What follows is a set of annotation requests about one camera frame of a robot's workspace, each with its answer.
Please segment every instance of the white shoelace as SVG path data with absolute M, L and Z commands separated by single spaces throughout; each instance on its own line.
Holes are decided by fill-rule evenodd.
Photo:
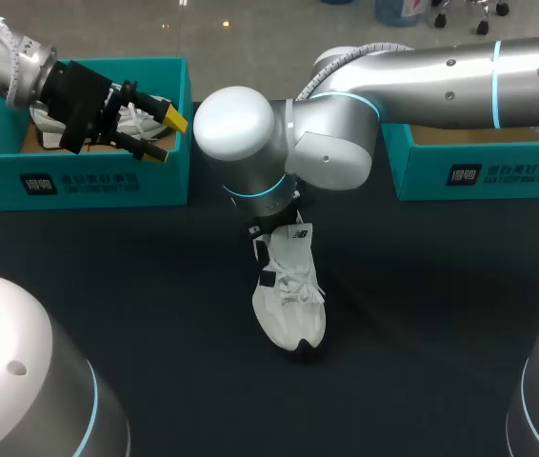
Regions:
M 282 268 L 275 260 L 270 260 L 269 264 L 276 273 L 276 284 L 274 285 L 280 292 L 280 300 L 284 305 L 290 300 L 297 299 L 302 305 L 306 305 L 313 298 L 320 304 L 325 303 L 325 292 L 312 282 L 311 269 L 304 271 L 295 271 L 288 268 Z

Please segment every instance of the shoe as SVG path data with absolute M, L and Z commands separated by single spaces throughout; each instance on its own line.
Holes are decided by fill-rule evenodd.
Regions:
M 109 97 L 113 90 L 120 90 L 121 86 L 113 84 L 110 88 Z M 153 95 L 156 100 L 168 100 L 166 98 Z M 117 131 L 125 133 L 137 140 L 157 140 L 170 132 L 170 128 L 155 122 L 153 117 L 134 107 L 132 103 L 127 108 L 122 107 L 119 110 L 119 123 Z M 37 139 L 39 144 L 45 149 L 60 149 L 60 140 L 64 132 L 65 125 L 61 122 L 51 119 L 48 116 L 47 107 L 30 108 L 30 117 L 37 128 Z
M 252 307 L 271 341 L 290 352 L 317 348 L 325 335 L 325 292 L 318 287 L 311 237 L 312 224 L 301 223 L 253 241 L 261 271 Z

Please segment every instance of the teal box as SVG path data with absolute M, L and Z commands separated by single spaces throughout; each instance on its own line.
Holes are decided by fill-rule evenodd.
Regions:
M 539 141 L 419 145 L 408 125 L 382 131 L 400 200 L 539 198 Z
M 0 98 L 0 210 L 185 205 L 192 130 L 187 60 L 127 57 L 78 62 L 115 83 L 138 81 L 139 90 L 175 101 L 190 122 L 187 133 L 176 133 L 166 164 L 140 162 L 125 151 L 21 153 L 29 111 L 8 109 Z M 27 179 L 50 190 L 28 194 Z

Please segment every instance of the black table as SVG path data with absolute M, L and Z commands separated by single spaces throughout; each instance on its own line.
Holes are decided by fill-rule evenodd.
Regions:
M 378 144 L 363 187 L 304 211 L 328 329 L 301 365 L 258 326 L 245 218 L 191 154 L 186 208 L 0 213 L 0 276 L 112 386 L 135 457 L 508 454 L 539 200 L 399 202 Z

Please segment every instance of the chair leg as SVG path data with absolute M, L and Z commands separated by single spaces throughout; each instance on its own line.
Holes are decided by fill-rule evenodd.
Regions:
M 451 0 L 446 0 L 446 2 L 441 7 L 441 12 L 437 14 L 437 17 L 434 20 L 434 26 L 437 29 L 442 29 L 448 24 L 448 17 L 446 16 L 445 11 L 450 3 L 451 3 Z
M 487 35 L 489 32 L 489 6 L 488 4 L 483 5 L 483 20 L 477 26 L 478 35 Z
M 506 16 L 509 14 L 509 5 L 505 0 L 498 0 L 498 4 L 496 5 L 496 14 L 499 16 Z

